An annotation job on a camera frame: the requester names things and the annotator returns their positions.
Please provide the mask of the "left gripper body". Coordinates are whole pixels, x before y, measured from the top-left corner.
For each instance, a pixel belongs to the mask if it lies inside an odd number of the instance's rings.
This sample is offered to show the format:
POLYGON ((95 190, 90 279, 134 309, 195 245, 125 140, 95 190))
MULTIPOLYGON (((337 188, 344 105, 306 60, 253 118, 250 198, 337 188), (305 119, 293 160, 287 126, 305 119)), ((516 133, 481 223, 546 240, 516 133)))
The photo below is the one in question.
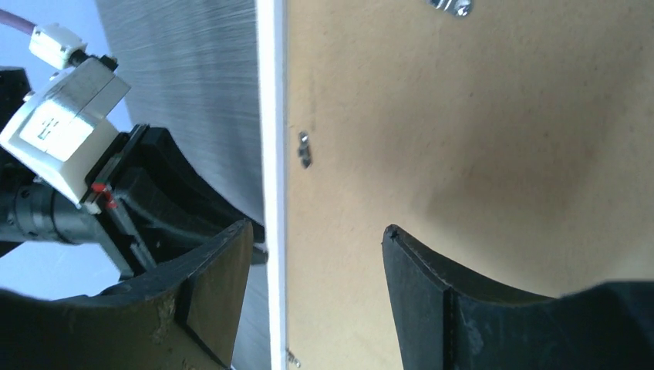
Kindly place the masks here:
MULTIPOLYGON (((1 131, 31 91, 24 69, 2 67, 1 131)), ((89 193, 81 207, 1 146, 1 252, 7 254, 27 241, 100 244, 106 233, 99 223, 99 202, 114 198, 114 182, 123 158, 120 146, 125 142, 126 134, 119 132, 91 170, 86 178, 89 193)))

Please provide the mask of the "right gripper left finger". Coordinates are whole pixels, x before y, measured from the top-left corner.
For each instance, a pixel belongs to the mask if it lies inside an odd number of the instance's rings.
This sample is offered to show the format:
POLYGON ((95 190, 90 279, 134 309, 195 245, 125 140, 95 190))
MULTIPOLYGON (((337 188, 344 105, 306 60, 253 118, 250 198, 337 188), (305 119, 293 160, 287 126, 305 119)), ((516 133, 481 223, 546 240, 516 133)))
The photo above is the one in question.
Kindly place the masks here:
POLYGON ((252 250, 252 225, 240 220, 96 296, 2 291, 1 367, 228 369, 252 250))

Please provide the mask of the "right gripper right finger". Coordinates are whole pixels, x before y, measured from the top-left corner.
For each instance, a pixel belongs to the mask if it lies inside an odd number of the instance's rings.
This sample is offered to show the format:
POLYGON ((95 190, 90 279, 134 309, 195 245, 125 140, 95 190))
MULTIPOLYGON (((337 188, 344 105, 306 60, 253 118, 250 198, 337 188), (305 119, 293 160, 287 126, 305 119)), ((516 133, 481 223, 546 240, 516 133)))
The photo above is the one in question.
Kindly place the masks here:
POLYGON ((406 369, 653 367, 650 281, 550 298, 485 277, 396 225, 382 254, 406 369))

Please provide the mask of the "brown backing board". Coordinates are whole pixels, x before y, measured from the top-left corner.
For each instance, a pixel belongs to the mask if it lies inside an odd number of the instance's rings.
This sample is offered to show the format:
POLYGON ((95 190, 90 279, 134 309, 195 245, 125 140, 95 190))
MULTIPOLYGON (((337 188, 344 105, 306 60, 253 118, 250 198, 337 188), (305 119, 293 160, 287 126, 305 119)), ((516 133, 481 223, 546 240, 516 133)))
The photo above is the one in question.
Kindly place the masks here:
POLYGON ((287 344, 304 369, 401 368, 390 224, 538 294, 652 278, 651 1, 286 8, 287 344))

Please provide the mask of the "white wooden picture frame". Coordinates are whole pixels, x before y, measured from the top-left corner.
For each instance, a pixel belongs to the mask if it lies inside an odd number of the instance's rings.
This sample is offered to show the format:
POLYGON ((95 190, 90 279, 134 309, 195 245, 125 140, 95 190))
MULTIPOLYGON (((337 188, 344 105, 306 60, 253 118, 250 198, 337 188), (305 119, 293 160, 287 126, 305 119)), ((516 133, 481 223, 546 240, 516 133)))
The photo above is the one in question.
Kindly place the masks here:
POLYGON ((271 368, 287 369, 285 2, 255 5, 271 368))

